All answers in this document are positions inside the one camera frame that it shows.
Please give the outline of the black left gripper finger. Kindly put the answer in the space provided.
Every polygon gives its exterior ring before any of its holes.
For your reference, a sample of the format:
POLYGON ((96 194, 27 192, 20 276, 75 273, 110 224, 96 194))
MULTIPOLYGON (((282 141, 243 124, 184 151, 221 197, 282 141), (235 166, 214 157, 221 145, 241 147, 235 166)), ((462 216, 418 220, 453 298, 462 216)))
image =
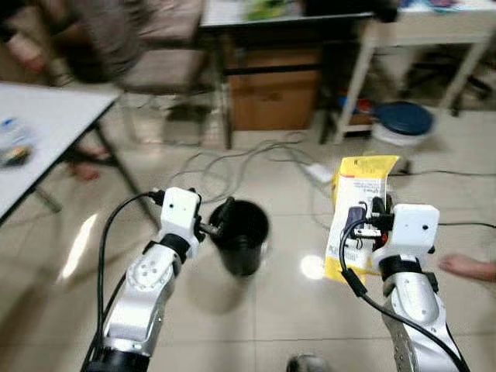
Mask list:
POLYGON ((214 209, 209 217, 209 234, 222 235, 226 230, 230 220, 231 209, 236 205, 236 198, 228 196, 228 198, 218 208, 214 209))

